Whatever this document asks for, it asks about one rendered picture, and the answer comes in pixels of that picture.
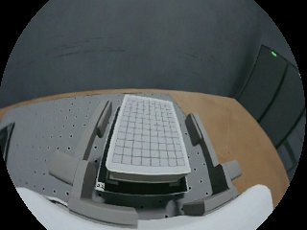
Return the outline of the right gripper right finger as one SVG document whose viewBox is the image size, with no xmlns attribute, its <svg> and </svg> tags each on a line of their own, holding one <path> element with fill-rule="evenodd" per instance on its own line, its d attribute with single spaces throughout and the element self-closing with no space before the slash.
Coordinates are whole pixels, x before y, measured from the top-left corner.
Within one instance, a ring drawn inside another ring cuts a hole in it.
<svg viewBox="0 0 307 230">
<path fill-rule="evenodd" d="M 218 211 L 219 208 L 226 206 L 231 200 L 237 198 L 237 187 L 231 184 L 231 180 L 241 176 L 242 170 L 239 168 L 237 160 L 219 164 L 218 157 L 216 157 L 214 147 L 211 145 L 210 138 L 208 138 L 199 114 L 189 112 L 184 123 L 187 127 L 189 138 L 191 138 L 192 146 L 201 146 L 208 169 L 208 177 L 210 177 L 212 195 L 184 203 L 183 211 L 184 215 L 206 216 L 211 212 Z"/>
</svg>

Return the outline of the grey perforated base plate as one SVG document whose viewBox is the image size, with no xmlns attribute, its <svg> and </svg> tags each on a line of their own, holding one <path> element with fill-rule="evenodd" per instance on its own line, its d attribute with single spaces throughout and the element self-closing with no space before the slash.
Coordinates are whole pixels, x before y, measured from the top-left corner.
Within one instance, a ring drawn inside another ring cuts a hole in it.
<svg viewBox="0 0 307 230">
<path fill-rule="evenodd" d="M 181 137 L 187 150 L 189 169 L 188 191 L 181 195 L 115 195 L 96 191 L 97 173 L 108 130 L 116 107 L 122 106 L 124 96 L 141 96 L 149 99 L 170 101 L 177 115 Z M 169 93 L 100 93 L 61 97 L 61 99 L 38 101 L 8 108 L 0 122 L 1 127 L 15 122 L 9 143 L 7 169 L 15 188 L 27 188 L 43 196 L 56 196 L 68 203 L 72 188 L 64 181 L 49 174 L 49 166 L 54 153 L 60 150 L 74 156 L 85 126 L 89 122 L 100 100 L 112 101 L 112 115 L 108 120 L 104 138 L 96 135 L 88 161 L 96 168 L 92 199 L 114 206 L 134 207 L 138 219 L 168 219 L 184 215 L 183 204 L 212 195 L 210 177 L 200 145 L 192 146 L 184 120 L 187 115 L 181 110 Z M 18 110 L 15 110 L 18 108 Z M 12 115 L 14 114 L 14 115 Z"/>
</svg>

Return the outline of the white deep-well block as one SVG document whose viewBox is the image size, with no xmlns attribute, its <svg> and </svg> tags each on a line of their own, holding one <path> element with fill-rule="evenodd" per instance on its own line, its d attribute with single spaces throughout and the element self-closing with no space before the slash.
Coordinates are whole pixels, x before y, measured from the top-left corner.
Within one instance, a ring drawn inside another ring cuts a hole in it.
<svg viewBox="0 0 307 230">
<path fill-rule="evenodd" d="M 110 180 L 177 183 L 191 172 L 177 115 L 170 101 L 126 95 L 106 165 Z"/>
</svg>

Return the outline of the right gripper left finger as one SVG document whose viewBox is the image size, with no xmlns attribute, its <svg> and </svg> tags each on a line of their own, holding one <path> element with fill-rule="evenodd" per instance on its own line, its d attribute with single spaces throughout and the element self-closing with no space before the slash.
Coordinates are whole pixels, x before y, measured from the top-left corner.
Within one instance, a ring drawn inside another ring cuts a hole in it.
<svg viewBox="0 0 307 230">
<path fill-rule="evenodd" d="M 133 207 L 112 206 L 92 199 L 96 168 L 88 161 L 88 156 L 96 135 L 99 138 L 104 137 L 111 112 L 111 101 L 100 100 L 85 127 L 74 156 L 57 150 L 51 160 L 49 174 L 72 185 L 72 193 L 68 196 L 69 214 L 101 225 L 138 229 L 138 214 Z"/>
</svg>

